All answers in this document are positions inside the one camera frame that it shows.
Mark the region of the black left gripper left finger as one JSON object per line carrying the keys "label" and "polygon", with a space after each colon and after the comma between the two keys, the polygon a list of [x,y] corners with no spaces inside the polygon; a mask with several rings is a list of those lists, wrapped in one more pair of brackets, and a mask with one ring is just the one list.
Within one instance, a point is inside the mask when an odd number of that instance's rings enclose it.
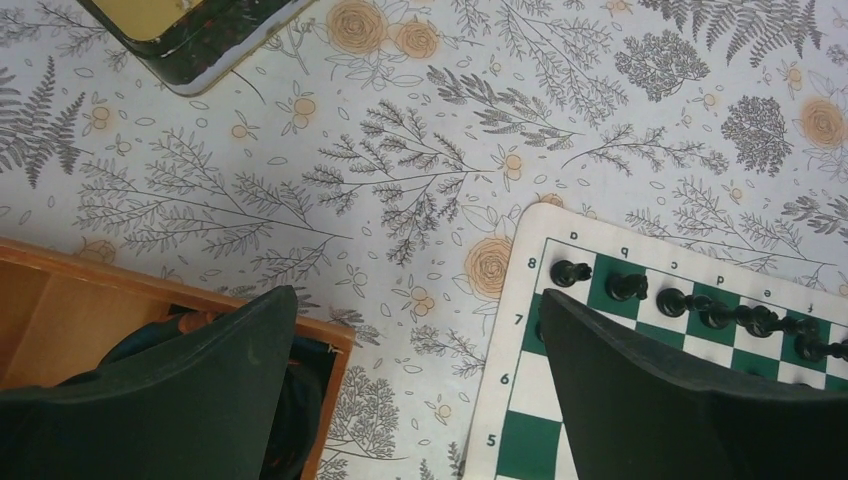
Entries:
{"label": "black left gripper left finger", "polygon": [[1,394],[5,479],[257,479],[297,316],[290,287],[52,387]]}

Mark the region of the black bishop piece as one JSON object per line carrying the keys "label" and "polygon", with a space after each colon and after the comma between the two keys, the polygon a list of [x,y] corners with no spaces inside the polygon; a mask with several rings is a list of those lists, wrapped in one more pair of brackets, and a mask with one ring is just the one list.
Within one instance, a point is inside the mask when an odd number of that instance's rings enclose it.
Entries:
{"label": "black bishop piece", "polygon": [[684,313],[705,311],[713,304],[706,295],[684,294],[677,288],[665,288],[656,297],[658,310],[667,317],[677,318]]}

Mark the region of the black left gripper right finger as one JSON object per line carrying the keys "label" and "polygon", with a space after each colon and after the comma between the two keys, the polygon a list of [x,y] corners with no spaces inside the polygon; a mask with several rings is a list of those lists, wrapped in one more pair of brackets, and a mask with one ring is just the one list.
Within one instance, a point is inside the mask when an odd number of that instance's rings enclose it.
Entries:
{"label": "black left gripper right finger", "polygon": [[547,289],[539,324],[581,479],[843,479],[847,396],[674,349]]}

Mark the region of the black pawn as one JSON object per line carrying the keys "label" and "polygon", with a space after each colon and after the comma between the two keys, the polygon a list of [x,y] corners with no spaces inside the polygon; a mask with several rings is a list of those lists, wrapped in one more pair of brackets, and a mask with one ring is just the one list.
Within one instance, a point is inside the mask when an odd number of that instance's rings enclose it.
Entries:
{"label": "black pawn", "polygon": [[826,343],[818,336],[799,335],[793,344],[799,358],[809,362],[821,362],[826,357],[847,361],[847,341]]}

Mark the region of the black knight piece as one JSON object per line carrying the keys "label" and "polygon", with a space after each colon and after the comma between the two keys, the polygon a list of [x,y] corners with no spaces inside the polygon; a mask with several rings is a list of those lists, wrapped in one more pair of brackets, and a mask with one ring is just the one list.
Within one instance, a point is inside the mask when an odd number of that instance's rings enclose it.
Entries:
{"label": "black knight piece", "polygon": [[647,298],[648,277],[645,274],[612,274],[605,282],[605,291],[614,301],[625,302],[630,299],[639,301]]}

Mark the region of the black rook piece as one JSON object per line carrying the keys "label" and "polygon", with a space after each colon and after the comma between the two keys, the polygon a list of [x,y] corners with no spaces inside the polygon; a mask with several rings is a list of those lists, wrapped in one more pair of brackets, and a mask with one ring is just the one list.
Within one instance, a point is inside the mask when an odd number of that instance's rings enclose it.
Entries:
{"label": "black rook piece", "polygon": [[550,280],[558,287],[568,288],[575,283],[590,280],[592,267],[585,262],[574,263],[562,259],[552,264],[549,276]]}

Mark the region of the black queen piece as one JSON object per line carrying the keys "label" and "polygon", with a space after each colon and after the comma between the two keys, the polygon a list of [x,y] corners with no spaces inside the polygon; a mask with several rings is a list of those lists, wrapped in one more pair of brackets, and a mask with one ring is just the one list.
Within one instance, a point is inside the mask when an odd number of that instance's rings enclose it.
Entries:
{"label": "black queen piece", "polygon": [[731,308],[721,302],[713,302],[699,313],[701,323],[712,330],[722,330],[731,324],[746,326],[751,322],[752,315],[753,309],[749,306]]}

